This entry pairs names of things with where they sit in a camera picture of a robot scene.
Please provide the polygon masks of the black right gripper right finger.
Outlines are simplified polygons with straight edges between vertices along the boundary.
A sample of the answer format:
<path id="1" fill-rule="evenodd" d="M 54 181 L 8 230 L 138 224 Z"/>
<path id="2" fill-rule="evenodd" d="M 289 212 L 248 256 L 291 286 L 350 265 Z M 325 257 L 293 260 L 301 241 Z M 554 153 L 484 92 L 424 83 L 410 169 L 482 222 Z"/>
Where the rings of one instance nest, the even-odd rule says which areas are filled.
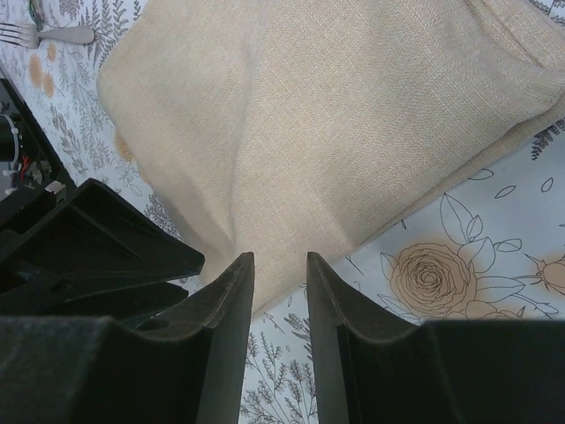
<path id="1" fill-rule="evenodd" d="M 322 423 L 561 423 L 560 321 L 408 323 L 307 255 Z"/>

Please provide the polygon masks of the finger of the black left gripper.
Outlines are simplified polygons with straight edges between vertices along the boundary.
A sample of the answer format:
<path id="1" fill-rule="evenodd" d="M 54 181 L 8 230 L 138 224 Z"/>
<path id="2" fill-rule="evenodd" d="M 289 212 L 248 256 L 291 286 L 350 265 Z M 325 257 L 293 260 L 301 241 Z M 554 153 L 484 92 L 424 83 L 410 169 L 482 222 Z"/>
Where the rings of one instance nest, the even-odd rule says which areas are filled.
<path id="1" fill-rule="evenodd" d="M 135 329 L 174 307 L 188 295 L 184 288 L 165 282 L 104 292 L 50 306 L 1 306 L 1 316 L 111 316 L 126 327 Z"/>
<path id="2" fill-rule="evenodd" d="M 72 193 L 21 190 L 1 202 L 1 292 L 45 283 L 83 296 L 197 276 L 203 254 L 102 182 Z"/>

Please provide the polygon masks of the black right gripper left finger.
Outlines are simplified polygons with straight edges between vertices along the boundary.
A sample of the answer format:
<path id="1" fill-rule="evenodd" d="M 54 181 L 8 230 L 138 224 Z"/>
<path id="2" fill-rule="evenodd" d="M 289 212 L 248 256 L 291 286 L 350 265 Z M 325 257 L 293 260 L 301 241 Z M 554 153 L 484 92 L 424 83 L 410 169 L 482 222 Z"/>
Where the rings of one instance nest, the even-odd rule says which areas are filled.
<path id="1" fill-rule="evenodd" d="M 235 423 L 254 257 L 128 329 L 108 317 L 1 320 L 4 423 Z"/>

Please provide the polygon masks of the beige cloth napkin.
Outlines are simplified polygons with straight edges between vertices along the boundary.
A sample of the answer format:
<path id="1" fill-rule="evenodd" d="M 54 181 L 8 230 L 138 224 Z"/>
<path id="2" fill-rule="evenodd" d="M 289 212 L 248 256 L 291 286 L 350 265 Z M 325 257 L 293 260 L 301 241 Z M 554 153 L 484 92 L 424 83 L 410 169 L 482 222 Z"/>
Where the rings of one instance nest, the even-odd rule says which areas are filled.
<path id="1" fill-rule="evenodd" d="M 564 114 L 564 30 L 527 1 L 150 1 L 100 104 L 213 282 L 253 306 Z"/>

